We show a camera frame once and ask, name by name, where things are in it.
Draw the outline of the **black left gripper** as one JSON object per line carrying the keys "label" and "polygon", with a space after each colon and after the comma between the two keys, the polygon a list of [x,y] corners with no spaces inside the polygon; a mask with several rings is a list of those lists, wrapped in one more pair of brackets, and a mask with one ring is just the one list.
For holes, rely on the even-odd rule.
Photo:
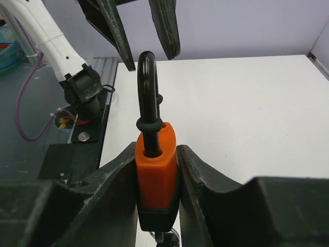
{"label": "black left gripper", "polygon": [[[104,36],[120,55],[128,71],[136,70],[129,42],[117,6],[129,1],[78,1],[88,23]],[[149,0],[152,20],[168,60],[180,54],[176,1]]]}

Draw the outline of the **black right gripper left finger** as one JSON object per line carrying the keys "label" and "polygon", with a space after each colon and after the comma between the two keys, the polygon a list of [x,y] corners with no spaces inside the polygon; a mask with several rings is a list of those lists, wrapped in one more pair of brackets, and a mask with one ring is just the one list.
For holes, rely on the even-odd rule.
{"label": "black right gripper left finger", "polygon": [[1,246],[134,246],[135,143],[69,186],[1,181]]}

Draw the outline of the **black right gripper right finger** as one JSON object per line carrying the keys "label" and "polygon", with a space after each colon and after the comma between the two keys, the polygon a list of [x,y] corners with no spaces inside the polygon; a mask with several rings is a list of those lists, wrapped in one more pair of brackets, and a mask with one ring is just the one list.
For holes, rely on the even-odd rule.
{"label": "black right gripper right finger", "polygon": [[328,246],[328,180],[255,177],[240,184],[177,148],[183,246]]}

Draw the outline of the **orange black Opel padlock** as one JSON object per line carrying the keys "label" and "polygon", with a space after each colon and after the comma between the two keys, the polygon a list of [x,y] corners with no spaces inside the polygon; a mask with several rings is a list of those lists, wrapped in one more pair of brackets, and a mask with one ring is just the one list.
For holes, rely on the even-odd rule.
{"label": "orange black Opel padlock", "polygon": [[140,227],[145,232],[169,232],[179,207],[179,172],[176,134],[160,117],[163,97],[158,89],[155,55],[144,51],[137,64],[140,131],[135,146],[139,186],[137,200]]}

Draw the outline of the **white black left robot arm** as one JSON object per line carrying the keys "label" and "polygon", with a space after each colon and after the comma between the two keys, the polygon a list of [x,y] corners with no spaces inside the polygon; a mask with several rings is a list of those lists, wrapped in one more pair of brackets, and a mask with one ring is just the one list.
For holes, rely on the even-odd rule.
{"label": "white black left robot arm", "polygon": [[[128,71],[135,71],[132,51],[117,5],[125,1],[79,1],[88,21],[117,50]],[[73,49],[42,1],[1,1],[46,56],[67,103],[86,119],[100,115],[100,76]],[[180,54],[176,1],[149,1],[152,20],[168,60]]]}

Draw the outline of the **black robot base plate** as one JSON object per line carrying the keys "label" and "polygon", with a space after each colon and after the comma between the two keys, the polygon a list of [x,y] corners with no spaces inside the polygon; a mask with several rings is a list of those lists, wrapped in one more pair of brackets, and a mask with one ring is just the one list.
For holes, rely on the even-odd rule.
{"label": "black robot base plate", "polygon": [[48,147],[39,180],[58,180],[71,185],[99,168],[114,92],[112,85],[104,85],[98,97],[102,114],[84,125],[74,125],[68,143]]}

